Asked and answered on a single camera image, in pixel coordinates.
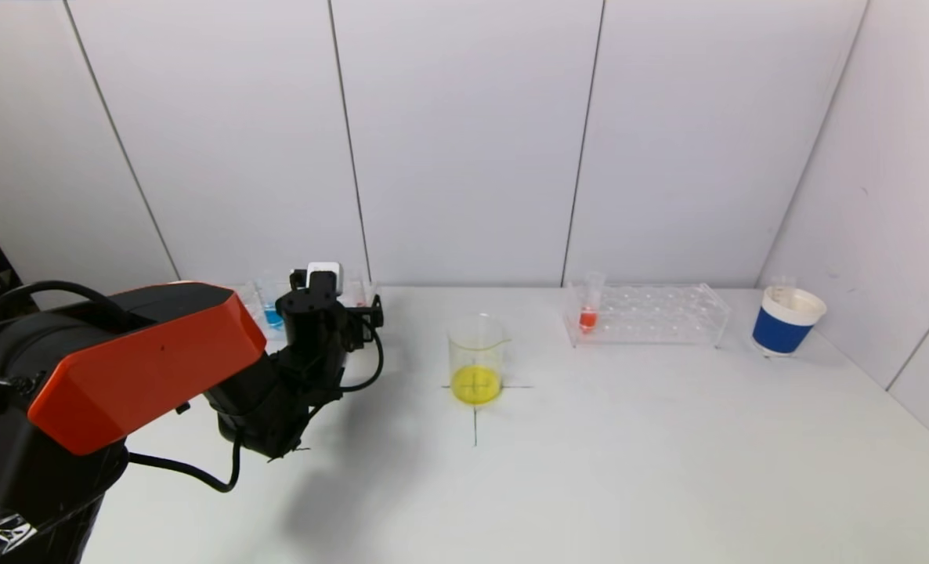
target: paper cup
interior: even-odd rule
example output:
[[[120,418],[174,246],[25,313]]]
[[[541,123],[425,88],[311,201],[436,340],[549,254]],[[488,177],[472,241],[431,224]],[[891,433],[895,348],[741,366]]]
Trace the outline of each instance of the paper cup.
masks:
[[[786,303],[775,301],[775,287],[765,289],[754,325],[754,343],[766,356],[790,356],[826,313],[823,300],[805,290],[790,288],[780,293],[786,294]]]

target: small beaker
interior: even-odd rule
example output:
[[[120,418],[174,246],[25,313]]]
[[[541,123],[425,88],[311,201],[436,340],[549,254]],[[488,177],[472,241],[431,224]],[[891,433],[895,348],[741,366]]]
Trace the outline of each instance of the small beaker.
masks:
[[[271,329],[282,330],[283,318],[276,312],[276,301],[290,291],[290,284],[264,277],[256,280],[256,290],[259,293],[259,301],[263,306],[266,324]]]
[[[450,343],[450,390],[454,397],[480,406],[499,396],[503,388],[507,331],[489,314],[455,321],[447,332]]]

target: tabletop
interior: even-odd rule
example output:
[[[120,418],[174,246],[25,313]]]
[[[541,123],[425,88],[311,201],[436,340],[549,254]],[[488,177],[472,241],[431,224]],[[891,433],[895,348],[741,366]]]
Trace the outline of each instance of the tabletop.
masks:
[[[231,493],[131,465],[82,561],[929,563],[929,432],[815,331],[764,358],[759,291],[718,293],[718,349],[575,349],[561,289],[385,288],[385,372],[308,450],[243,452]],[[479,312],[512,340],[507,388],[472,408],[444,388],[446,326]],[[128,446],[230,472],[203,399]]]

